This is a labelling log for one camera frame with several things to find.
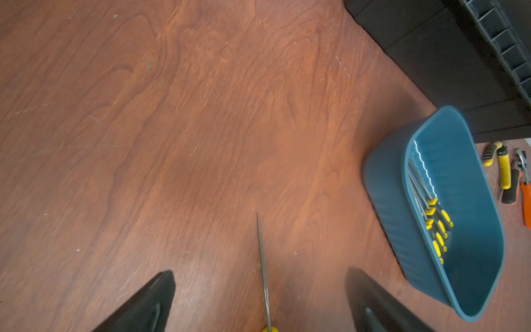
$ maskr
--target hand tool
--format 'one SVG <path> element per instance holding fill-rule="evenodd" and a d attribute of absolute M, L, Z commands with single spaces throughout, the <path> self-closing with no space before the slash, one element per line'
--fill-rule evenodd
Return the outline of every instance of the hand tool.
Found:
<path fill-rule="evenodd" d="M 264 283 L 264 298 L 265 298 L 265 319 L 267 328 L 262 332 L 278 332 L 276 328 L 271 327 L 271 317 L 269 316 L 269 290 L 267 288 L 267 274 L 266 274 L 266 252 L 264 251 L 264 243 L 262 239 L 262 225 L 260 223 L 260 215 L 256 214 L 256 223 L 258 224 L 258 243 L 260 245 L 260 264 L 262 265 L 262 281 Z"/>
<path fill-rule="evenodd" d="M 491 166 L 494 155 L 498 156 L 498 162 L 500 163 L 500 187 L 509 189 L 511 188 L 511 165 L 507 147 L 503 141 L 497 141 L 487 146 L 481 157 L 483 166 Z"/>
<path fill-rule="evenodd" d="M 489 144 L 485 151 L 483 151 L 483 156 L 481 157 L 481 161 L 483 162 L 483 166 L 489 167 L 494 162 L 494 156 L 496 155 L 496 151 L 503 146 L 503 142 L 494 142 Z"/>
<path fill-rule="evenodd" d="M 501 202 L 513 205 L 518 201 L 520 191 L 520 179 L 522 178 L 520 160 L 517 159 L 511 165 L 511 188 L 503 190 Z"/>
<path fill-rule="evenodd" d="M 444 226 L 446 230 L 449 232 L 453 228 L 453 222 L 450 219 L 450 216 L 448 213 L 442 208 L 441 204 L 439 203 L 439 199 L 437 197 L 433 197 L 431 195 L 431 192 L 428 190 L 426 183 L 424 182 L 424 179 L 420 175 L 420 173 L 417 170 L 417 167 L 413 163 L 411 159 L 409 159 L 409 167 L 413 170 L 413 173 L 415 174 L 415 177 L 417 178 L 418 182 L 421 184 L 421 187 L 424 189 L 428 196 L 428 205 L 435 208 L 435 212 L 438 214 L 439 219 L 444 223 Z"/>
<path fill-rule="evenodd" d="M 441 264 L 444 264 L 444 260 L 442 259 L 442 256 L 444 253 L 447 252 L 448 248 L 444 245 L 444 240 L 442 239 L 442 236 L 439 232 L 436 232 L 433 228 L 434 220 L 432 218 L 428 218 L 426 214 L 424 214 L 423 209 L 421 207 L 421 203 L 418 201 L 417 195 L 415 195 L 415 201 L 417 202 L 417 207 L 419 211 L 421 212 L 422 217 L 424 218 L 424 222 L 426 223 L 426 229 L 428 230 L 428 233 L 432 239 L 433 246 L 435 247 L 435 251 L 437 253 L 437 256 L 439 256 L 439 260 L 441 261 Z M 439 247 L 439 244 L 437 243 L 437 240 L 440 239 L 440 243 L 442 243 L 443 250 L 441 251 L 441 247 Z"/>
<path fill-rule="evenodd" d="M 511 165 L 507 147 L 505 145 L 502 146 L 497 150 L 496 154 L 500 163 L 500 187 L 502 189 L 509 189 L 511 188 Z"/>
<path fill-rule="evenodd" d="M 522 182 L 520 187 L 522 188 L 522 197 L 524 201 L 524 223 L 527 227 L 531 228 L 531 184 L 529 184 L 528 164 L 526 158 L 526 152 L 515 149 L 515 154 L 520 160 L 525 181 Z"/>
<path fill-rule="evenodd" d="M 441 219 L 439 218 L 438 214 L 436 214 L 436 208 L 433 207 L 433 206 L 430 206 L 426 200 L 424 199 L 424 196 L 421 194 L 421 191 L 420 189 L 418 188 L 418 185 L 415 181 L 415 179 L 413 178 L 414 176 L 412 175 L 412 171 L 411 169 L 408 170 L 408 174 L 409 174 L 409 178 L 411 179 L 411 183 L 413 183 L 413 187 L 415 188 L 414 192 L 416 192 L 416 196 L 418 197 L 418 199 L 424 204 L 424 207 L 425 207 L 425 210 L 424 212 L 426 213 L 426 216 L 428 218 L 432 218 L 433 221 L 434 221 L 434 225 L 435 227 L 437 228 L 437 230 L 439 231 L 439 233 L 441 233 L 445 239 L 448 238 L 448 233 L 446 232 L 446 228 L 443 224 L 443 222 L 441 221 Z"/>

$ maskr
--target wood grain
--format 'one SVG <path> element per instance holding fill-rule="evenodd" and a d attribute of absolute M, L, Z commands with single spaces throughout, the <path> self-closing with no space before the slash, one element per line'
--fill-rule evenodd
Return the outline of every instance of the wood grain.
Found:
<path fill-rule="evenodd" d="M 350 331 L 349 267 L 436 330 L 524 330 L 529 240 L 476 323 L 404 279 L 364 157 L 434 107 L 341 1 L 8 1 L 0 14 L 0 324 L 93 329 L 157 272 L 168 331 Z"/>

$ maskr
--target screwdriver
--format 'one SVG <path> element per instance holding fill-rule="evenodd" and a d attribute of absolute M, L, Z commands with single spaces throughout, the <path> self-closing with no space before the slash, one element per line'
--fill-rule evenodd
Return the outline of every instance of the screwdriver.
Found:
<path fill-rule="evenodd" d="M 260 245 L 260 264 L 262 265 L 262 281 L 264 283 L 264 299 L 265 299 L 265 321 L 267 327 L 262 332 L 278 332 L 278 330 L 271 326 L 271 317 L 269 315 L 269 290 L 267 288 L 267 274 L 266 274 L 266 252 L 264 251 L 264 243 L 262 240 L 262 225 L 260 223 L 260 215 L 256 214 L 256 223 L 258 224 L 258 244 Z"/>
<path fill-rule="evenodd" d="M 444 245 L 444 240 L 442 239 L 441 234 L 435 231 L 435 228 L 433 228 L 434 220 L 432 218 L 428 218 L 424 213 L 422 213 L 421 203 L 418 201 L 417 195 L 415 195 L 415 201 L 417 202 L 417 207 L 421 211 L 421 215 L 424 217 L 424 222 L 426 223 L 426 229 L 428 230 L 428 233 L 430 234 L 430 237 L 433 242 L 433 246 L 435 247 L 435 251 L 437 252 L 437 255 L 439 256 L 439 259 L 441 260 L 441 264 L 444 264 L 444 261 L 441 257 L 444 255 L 444 253 L 448 251 L 448 248 Z"/>
<path fill-rule="evenodd" d="M 416 181 L 413 179 L 413 175 L 411 174 L 411 170 L 408 171 L 409 178 L 411 179 L 411 183 L 413 183 L 413 187 L 415 188 L 415 192 L 417 193 L 417 197 L 421 200 L 422 203 L 424 203 L 425 206 L 425 213 L 428 218 L 432 218 L 434 221 L 435 226 L 437 227 L 438 231 L 444 236 L 445 239 L 448 238 L 448 233 L 446 232 L 446 229 L 444 227 L 444 224 L 439 219 L 439 216 L 435 214 L 435 207 L 428 205 L 426 200 L 424 199 L 424 196 L 421 194 L 420 189 L 417 186 Z"/>
<path fill-rule="evenodd" d="M 431 195 L 431 192 L 428 190 L 426 183 L 424 182 L 424 179 L 422 179 L 422 176 L 418 172 L 417 168 L 415 167 L 415 164 L 413 163 L 411 159 L 409 160 L 409 166 L 413 170 L 415 177 L 418 179 L 418 181 L 421 184 L 421 187 L 424 189 L 424 191 L 426 192 L 428 196 L 428 202 L 427 202 L 428 205 L 435 208 L 435 211 L 439 215 L 439 219 L 444 223 L 445 228 L 448 230 L 448 232 L 451 231 L 453 228 L 453 221 L 450 219 L 450 216 L 442 208 L 441 204 L 439 203 L 439 199 Z"/>

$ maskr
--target yellow handle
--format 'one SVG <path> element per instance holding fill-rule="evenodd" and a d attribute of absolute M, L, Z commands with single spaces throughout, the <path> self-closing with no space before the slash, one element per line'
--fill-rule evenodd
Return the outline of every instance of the yellow handle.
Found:
<path fill-rule="evenodd" d="M 430 207 L 429 209 L 424 210 L 424 212 L 426 212 L 427 216 L 431 217 L 435 213 L 435 208 L 434 207 Z"/>
<path fill-rule="evenodd" d="M 439 232 L 437 232 L 435 236 L 437 237 L 437 240 L 439 240 L 439 243 L 441 244 L 441 246 L 444 246 L 444 240 L 442 239 L 442 235 L 439 234 Z"/>
<path fill-rule="evenodd" d="M 494 156 L 496 155 L 496 150 L 498 150 L 502 146 L 503 146 L 503 143 L 499 141 L 489 144 L 489 146 L 487 146 L 487 148 L 483 152 L 483 156 L 481 157 L 483 166 L 489 167 L 492 165 L 492 161 L 494 159 Z"/>
<path fill-rule="evenodd" d="M 442 221 L 439 220 L 437 224 L 439 224 L 441 231 L 446 235 L 445 238 L 448 238 L 448 233 L 446 233 L 446 228 L 444 227 L 444 224 L 442 223 Z"/>
<path fill-rule="evenodd" d="M 448 213 L 446 213 L 446 211 L 444 210 L 441 210 L 441 213 L 442 213 L 442 216 L 446 219 L 446 221 L 448 221 L 450 225 L 453 227 L 453 222 L 450 220 L 450 216 L 448 215 Z"/>
<path fill-rule="evenodd" d="M 502 189 L 511 188 L 511 165 L 509 155 L 498 156 L 500 162 L 500 187 Z"/>
<path fill-rule="evenodd" d="M 435 251 L 437 252 L 437 256 L 441 257 L 441 249 L 439 248 L 439 245 L 437 244 L 437 241 L 433 241 L 433 246 L 435 247 Z"/>

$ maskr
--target screwdriver shaft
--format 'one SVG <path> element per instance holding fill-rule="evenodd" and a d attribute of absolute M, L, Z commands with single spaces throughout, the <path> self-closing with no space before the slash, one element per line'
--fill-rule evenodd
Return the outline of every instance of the screwdriver shaft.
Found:
<path fill-rule="evenodd" d="M 267 322 L 267 331 L 271 332 L 271 317 L 269 316 L 269 290 L 267 288 L 267 274 L 266 274 L 266 252 L 264 251 L 264 243 L 262 239 L 262 225 L 260 223 L 260 215 L 256 214 L 256 223 L 258 224 L 258 243 L 260 244 L 260 264 L 262 265 L 262 281 L 264 283 L 264 299 L 265 299 L 265 319 Z"/>
<path fill-rule="evenodd" d="M 421 187 L 424 189 L 424 191 L 428 195 L 428 199 L 432 200 L 433 197 L 431 196 L 431 193 L 428 190 L 428 187 L 426 186 L 426 183 L 424 182 L 424 179 L 422 178 L 421 174 L 418 172 L 417 167 L 415 166 L 415 164 L 413 163 L 413 161 L 411 159 L 409 160 L 409 166 L 413 170 L 413 173 L 415 174 L 415 177 L 417 178 L 418 182 L 421 184 Z"/>
<path fill-rule="evenodd" d="M 415 181 L 415 179 L 413 178 L 413 175 L 411 174 L 411 170 L 409 169 L 408 170 L 408 174 L 409 174 L 409 178 L 411 179 L 411 183 L 413 183 L 413 187 L 415 189 L 415 192 L 416 192 L 416 196 L 418 198 L 420 198 L 421 202 L 424 203 L 424 206 L 426 207 L 426 209 L 429 209 L 430 208 L 430 205 L 428 204 L 428 202 L 426 202 L 426 199 L 424 198 L 424 196 L 421 194 L 421 191 L 420 189 L 418 188 L 418 185 L 417 185 L 417 182 Z"/>

